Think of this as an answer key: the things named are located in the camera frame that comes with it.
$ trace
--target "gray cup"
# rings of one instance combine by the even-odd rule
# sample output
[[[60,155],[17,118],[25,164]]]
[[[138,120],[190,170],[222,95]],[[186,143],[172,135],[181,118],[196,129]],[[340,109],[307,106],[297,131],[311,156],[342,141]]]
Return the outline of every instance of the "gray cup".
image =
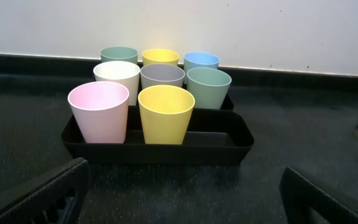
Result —
[[[137,51],[130,47],[109,47],[100,51],[102,62],[124,61],[137,65]]]
[[[187,71],[187,90],[194,96],[194,108],[220,109],[229,89],[231,77],[214,68]]]
[[[173,85],[182,87],[185,71],[169,64],[150,64],[140,70],[142,89],[154,85]]]

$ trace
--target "blue cup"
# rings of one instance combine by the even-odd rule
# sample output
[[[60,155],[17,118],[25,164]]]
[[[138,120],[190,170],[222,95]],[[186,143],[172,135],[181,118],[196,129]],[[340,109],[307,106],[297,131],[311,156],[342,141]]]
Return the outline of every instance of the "blue cup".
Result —
[[[187,74],[192,68],[206,67],[206,68],[218,68],[219,58],[213,54],[204,52],[190,52],[185,54],[184,71]]]

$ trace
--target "stacked cup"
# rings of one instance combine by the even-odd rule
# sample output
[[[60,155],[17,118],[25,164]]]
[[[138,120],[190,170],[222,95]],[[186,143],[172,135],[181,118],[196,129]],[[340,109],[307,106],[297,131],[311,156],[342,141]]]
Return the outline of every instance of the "stacked cup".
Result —
[[[181,144],[193,108],[220,109],[231,77],[217,70],[219,59],[211,54],[185,55],[185,71],[177,67],[179,55],[165,49],[138,53],[128,47],[101,51],[95,66],[96,82],[70,92],[68,102],[87,143],[123,143],[128,106],[139,101],[146,144]],[[142,91],[137,94],[141,79]],[[182,88],[187,78],[187,89]]]

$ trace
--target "plastic cup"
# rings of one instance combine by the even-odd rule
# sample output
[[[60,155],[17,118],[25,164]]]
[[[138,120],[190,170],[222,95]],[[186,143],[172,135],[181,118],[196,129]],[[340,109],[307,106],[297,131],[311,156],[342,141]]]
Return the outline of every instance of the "plastic cup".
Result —
[[[171,85],[150,86],[139,93],[140,117],[146,144],[181,144],[195,99]]]
[[[231,77],[214,68],[187,71],[187,90],[196,99],[195,108],[220,109],[229,89]]]
[[[218,68],[219,58],[213,54],[204,52],[190,52],[185,54],[184,70],[187,74],[192,68],[206,67],[206,68]]]
[[[130,47],[109,47],[100,51],[102,62],[125,61],[137,65],[137,50]]]
[[[128,89],[114,82],[91,82],[68,94],[86,143],[123,143],[127,129]]]
[[[136,105],[140,68],[130,62],[104,62],[93,69],[96,81],[123,84],[129,90],[129,105]]]
[[[143,89],[154,85],[182,87],[183,79],[185,79],[185,71],[174,65],[151,64],[143,66],[140,70]]]
[[[179,55],[176,52],[165,49],[150,49],[142,53],[143,66],[153,63],[167,63],[178,66]]]

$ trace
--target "black countertop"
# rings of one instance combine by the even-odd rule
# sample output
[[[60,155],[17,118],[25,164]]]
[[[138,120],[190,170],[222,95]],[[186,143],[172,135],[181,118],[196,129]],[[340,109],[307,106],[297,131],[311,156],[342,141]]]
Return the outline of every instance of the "black countertop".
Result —
[[[86,78],[0,75],[0,192],[71,159],[60,134]],[[91,165],[79,223],[286,223],[299,167],[358,200],[358,93],[233,86],[255,144],[239,166]]]

